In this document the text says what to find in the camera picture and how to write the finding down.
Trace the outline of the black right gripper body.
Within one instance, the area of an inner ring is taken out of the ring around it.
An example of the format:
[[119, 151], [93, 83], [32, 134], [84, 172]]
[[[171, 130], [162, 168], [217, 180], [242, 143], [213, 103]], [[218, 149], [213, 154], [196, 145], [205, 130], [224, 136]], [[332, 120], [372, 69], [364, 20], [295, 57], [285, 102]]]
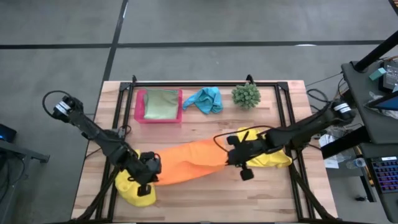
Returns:
[[267, 153], [271, 150], [271, 147], [263, 138], [240, 141], [237, 136], [228, 136], [226, 140], [227, 143], [233, 147], [227, 153], [227, 165], [242, 166], [244, 163], [256, 156]]

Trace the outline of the yellow microfiber towel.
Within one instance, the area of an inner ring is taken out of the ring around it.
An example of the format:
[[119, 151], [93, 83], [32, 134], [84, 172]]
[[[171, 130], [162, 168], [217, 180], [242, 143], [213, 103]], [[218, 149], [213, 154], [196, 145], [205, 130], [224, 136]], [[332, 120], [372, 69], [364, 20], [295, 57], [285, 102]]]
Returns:
[[153, 183], [149, 183], [151, 187], [150, 194], [138, 196], [137, 191], [140, 185], [135, 181], [129, 181], [130, 174], [127, 170], [120, 171], [115, 178], [115, 186], [121, 197], [135, 207], [148, 207], [155, 203], [156, 192]]
[[[237, 136], [240, 141], [244, 139], [246, 133], [248, 133], [248, 136], [246, 138], [247, 141], [257, 139], [257, 134], [259, 133], [258, 129], [249, 129], [243, 132], [244, 129], [246, 129], [246, 127], [238, 128], [239, 133], [237, 134]], [[292, 163], [292, 158], [287, 156], [283, 149], [274, 152], [272, 154], [261, 154], [246, 162], [246, 164], [249, 167], [277, 167], [277, 168], [287, 167], [291, 165], [291, 163]]]

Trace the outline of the orange microfiber towel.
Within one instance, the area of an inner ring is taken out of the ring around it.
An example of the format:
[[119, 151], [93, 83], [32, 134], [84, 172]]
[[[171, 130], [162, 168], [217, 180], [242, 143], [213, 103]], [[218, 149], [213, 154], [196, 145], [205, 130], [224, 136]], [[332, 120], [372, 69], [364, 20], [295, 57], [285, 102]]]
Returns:
[[212, 139], [193, 141], [161, 149], [162, 170], [156, 185], [179, 184], [223, 170], [228, 160], [227, 152]]

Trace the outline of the pale green microfiber towel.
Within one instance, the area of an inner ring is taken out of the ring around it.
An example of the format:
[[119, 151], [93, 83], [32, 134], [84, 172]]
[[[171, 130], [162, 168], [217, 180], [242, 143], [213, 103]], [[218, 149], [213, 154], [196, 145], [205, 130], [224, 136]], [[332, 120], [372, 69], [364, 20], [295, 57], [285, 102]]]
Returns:
[[144, 119], [175, 119], [178, 112], [178, 91], [147, 89], [144, 105]]

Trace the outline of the blue microfiber towel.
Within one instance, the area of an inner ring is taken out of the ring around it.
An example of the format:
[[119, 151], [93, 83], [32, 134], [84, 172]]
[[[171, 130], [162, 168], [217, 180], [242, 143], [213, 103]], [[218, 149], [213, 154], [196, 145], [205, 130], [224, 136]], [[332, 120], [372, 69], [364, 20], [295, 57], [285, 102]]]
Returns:
[[195, 105], [204, 114], [220, 113], [223, 104], [219, 88], [215, 86], [202, 88], [183, 102], [182, 109], [186, 110], [191, 105]]

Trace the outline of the white paper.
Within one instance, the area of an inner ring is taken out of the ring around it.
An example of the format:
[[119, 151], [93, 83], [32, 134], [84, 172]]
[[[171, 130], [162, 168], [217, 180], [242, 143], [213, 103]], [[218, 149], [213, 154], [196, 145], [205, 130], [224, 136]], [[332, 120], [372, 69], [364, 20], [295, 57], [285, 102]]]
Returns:
[[[334, 136], [329, 134], [324, 134], [319, 138], [318, 143], [320, 147], [323, 147], [333, 142], [334, 140], [335, 140]], [[341, 154], [337, 154], [327, 159], [324, 159], [325, 167], [329, 169], [338, 169], [340, 162], [343, 162], [343, 157]]]

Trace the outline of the black support beam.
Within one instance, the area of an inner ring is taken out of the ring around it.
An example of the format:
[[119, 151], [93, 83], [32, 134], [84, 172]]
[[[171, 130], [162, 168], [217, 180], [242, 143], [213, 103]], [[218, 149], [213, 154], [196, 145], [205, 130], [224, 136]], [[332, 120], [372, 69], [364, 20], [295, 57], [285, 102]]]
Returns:
[[325, 146], [322, 146], [322, 156], [324, 159], [327, 159], [364, 142], [371, 142], [371, 140], [366, 128], [360, 127], [344, 135], [343, 137], [338, 138], [337, 140], [328, 143]]

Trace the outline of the clear plastic bottle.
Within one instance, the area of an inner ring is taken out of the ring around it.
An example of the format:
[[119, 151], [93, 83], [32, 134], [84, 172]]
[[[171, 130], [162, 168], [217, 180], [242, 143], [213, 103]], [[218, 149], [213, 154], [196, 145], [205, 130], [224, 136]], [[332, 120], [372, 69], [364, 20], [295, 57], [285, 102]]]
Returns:
[[346, 163], [346, 167], [348, 169], [357, 169], [357, 168], [362, 168], [365, 166], [366, 166], [366, 161], [362, 157], [350, 160]]

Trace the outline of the grey metal desk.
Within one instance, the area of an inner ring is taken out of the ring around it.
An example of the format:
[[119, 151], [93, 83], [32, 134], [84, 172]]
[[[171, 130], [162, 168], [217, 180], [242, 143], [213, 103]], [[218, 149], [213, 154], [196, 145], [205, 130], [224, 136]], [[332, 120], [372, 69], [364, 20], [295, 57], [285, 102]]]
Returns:
[[0, 141], [0, 224], [10, 223], [17, 193], [32, 159], [48, 163], [50, 156]]

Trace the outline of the backlit keyboard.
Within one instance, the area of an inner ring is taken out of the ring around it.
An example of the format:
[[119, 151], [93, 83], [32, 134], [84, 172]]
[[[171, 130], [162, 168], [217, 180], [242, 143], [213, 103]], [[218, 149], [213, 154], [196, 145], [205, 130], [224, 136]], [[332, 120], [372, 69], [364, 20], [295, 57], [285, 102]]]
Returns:
[[398, 192], [398, 157], [370, 158], [376, 187], [382, 194]]

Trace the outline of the black device with blue light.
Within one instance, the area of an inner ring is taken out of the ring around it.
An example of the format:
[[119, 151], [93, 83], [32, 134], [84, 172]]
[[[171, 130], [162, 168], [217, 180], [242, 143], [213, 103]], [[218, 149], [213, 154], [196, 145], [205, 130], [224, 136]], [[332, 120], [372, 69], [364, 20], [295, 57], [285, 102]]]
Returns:
[[14, 142], [17, 131], [0, 124], [0, 141]]

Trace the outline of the teal block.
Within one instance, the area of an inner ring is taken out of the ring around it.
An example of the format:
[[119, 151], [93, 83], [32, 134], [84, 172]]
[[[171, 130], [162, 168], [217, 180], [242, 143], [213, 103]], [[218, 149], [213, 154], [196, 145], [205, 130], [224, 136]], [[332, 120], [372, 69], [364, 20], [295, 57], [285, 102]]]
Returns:
[[378, 68], [372, 74], [370, 74], [369, 79], [374, 81], [382, 77], [384, 74], [386, 74], [386, 70], [384, 68]]

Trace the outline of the black electronic device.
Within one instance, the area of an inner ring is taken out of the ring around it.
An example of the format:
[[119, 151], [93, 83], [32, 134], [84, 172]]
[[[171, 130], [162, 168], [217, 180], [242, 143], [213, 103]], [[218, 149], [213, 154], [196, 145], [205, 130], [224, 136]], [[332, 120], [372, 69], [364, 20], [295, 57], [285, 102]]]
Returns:
[[393, 91], [398, 85], [398, 62], [384, 62], [384, 69], [386, 73], [382, 78], [382, 87], [388, 91]]

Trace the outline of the black pole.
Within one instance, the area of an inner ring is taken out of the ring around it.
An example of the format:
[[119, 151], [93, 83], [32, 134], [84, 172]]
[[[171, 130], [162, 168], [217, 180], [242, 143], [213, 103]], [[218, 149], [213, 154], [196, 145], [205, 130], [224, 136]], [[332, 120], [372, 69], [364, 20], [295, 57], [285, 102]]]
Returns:
[[365, 71], [372, 63], [374, 63], [378, 58], [386, 54], [388, 51], [393, 49], [398, 45], [398, 30], [395, 31], [390, 37], [388, 37], [384, 42], [379, 44], [374, 50], [372, 50], [367, 56], [362, 58], [353, 68], [357, 72]]

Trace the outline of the black aluminium table frame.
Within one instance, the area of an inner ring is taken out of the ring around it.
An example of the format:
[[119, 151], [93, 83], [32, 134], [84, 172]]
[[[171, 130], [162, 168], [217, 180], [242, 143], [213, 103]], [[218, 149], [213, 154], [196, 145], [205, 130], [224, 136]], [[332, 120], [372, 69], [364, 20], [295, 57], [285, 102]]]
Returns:
[[[231, 99], [234, 81], [138, 81], [132, 91], [121, 93], [118, 81], [105, 82], [95, 111], [95, 122], [104, 129], [131, 127], [127, 142], [135, 149], [156, 151], [175, 147], [255, 125], [280, 126], [310, 116], [305, 86], [301, 80], [258, 81], [262, 101], [243, 111]], [[217, 86], [223, 100], [219, 114], [203, 114], [192, 106], [180, 123], [141, 124], [134, 119], [137, 92], [145, 88], [179, 89], [188, 98], [204, 86]], [[228, 166], [198, 179], [156, 187], [156, 203], [138, 208], [114, 191], [106, 194], [102, 209], [90, 220], [79, 220], [101, 187], [106, 159], [91, 142], [84, 156], [72, 219], [75, 224], [126, 222], [148, 223], [263, 223], [295, 222], [297, 212], [308, 216], [308, 204], [300, 189], [293, 190], [289, 169], [254, 168], [254, 178], [243, 181], [239, 169]]]

